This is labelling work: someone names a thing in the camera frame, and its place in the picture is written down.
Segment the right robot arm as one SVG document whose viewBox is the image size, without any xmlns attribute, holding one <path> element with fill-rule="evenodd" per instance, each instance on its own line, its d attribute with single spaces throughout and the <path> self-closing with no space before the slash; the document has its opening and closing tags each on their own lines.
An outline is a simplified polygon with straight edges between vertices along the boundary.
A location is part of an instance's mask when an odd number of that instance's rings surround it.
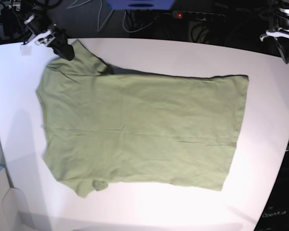
<svg viewBox="0 0 289 231">
<path fill-rule="evenodd" d="M 51 48 L 54 54 L 71 61 L 75 57 L 72 45 L 68 44 L 66 31 L 58 27 L 47 15 L 48 10 L 60 6 L 61 0 L 54 4 L 38 0 L 11 0 L 9 10 L 16 17 L 22 31 L 29 32 L 24 44 L 34 41 L 36 45 Z"/>
</svg>

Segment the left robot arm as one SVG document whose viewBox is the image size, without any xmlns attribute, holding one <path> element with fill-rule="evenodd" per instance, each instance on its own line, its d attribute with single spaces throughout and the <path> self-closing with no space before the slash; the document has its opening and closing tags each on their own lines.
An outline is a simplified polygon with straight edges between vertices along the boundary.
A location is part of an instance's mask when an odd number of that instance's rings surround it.
<svg viewBox="0 0 289 231">
<path fill-rule="evenodd" d="M 270 0 L 259 12 L 259 17 L 268 22 L 268 29 L 260 35 L 263 42 L 270 38 L 283 62 L 289 63 L 289 0 Z"/>
</svg>

